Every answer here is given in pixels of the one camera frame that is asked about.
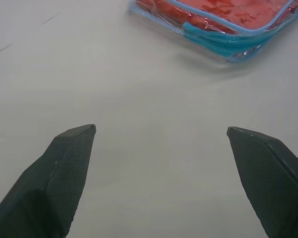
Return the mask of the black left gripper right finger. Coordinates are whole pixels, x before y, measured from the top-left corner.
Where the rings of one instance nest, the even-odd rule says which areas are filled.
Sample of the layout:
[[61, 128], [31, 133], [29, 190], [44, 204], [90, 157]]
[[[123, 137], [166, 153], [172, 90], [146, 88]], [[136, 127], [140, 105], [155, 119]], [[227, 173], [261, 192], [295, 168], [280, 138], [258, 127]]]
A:
[[298, 238], [298, 158], [280, 140], [230, 126], [239, 177], [268, 238]]

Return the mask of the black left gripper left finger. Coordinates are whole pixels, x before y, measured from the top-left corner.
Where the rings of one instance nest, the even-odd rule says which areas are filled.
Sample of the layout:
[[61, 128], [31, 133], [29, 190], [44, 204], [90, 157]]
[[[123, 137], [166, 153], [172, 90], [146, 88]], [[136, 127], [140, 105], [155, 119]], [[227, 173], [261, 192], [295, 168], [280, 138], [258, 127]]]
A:
[[56, 136], [0, 203], [0, 238], [66, 238], [85, 186], [96, 126]]

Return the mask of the clear blue-trimmed pouch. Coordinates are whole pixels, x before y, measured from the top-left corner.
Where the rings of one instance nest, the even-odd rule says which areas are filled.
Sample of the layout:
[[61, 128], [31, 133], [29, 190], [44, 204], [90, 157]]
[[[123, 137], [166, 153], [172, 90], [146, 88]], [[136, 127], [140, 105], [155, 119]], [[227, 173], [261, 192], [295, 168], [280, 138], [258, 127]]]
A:
[[298, 19], [298, 0], [131, 0], [128, 11], [228, 62], [243, 62]]

